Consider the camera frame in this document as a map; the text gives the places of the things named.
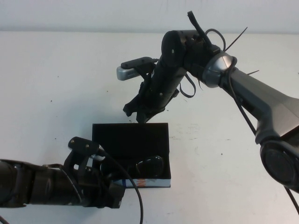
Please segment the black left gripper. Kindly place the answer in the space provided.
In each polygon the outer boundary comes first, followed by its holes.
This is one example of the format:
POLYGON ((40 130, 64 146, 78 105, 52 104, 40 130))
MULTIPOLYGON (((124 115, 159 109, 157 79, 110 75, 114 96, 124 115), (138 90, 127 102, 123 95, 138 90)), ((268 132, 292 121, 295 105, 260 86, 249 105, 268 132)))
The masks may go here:
POLYGON ((78 205, 96 208, 120 208, 125 188, 105 178, 102 173, 92 167, 83 170, 62 169, 67 180, 75 191, 78 205))

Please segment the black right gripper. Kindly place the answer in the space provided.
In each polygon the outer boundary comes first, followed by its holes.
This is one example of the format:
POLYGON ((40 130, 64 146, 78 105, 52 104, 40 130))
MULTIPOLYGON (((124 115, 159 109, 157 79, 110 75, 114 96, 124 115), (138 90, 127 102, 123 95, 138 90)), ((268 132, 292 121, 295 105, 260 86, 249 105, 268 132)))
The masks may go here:
POLYGON ((147 123, 166 107, 186 73, 182 67, 171 67, 165 62, 158 62, 150 79, 142 85, 140 93, 124 105, 126 116, 136 112, 136 121, 147 123))

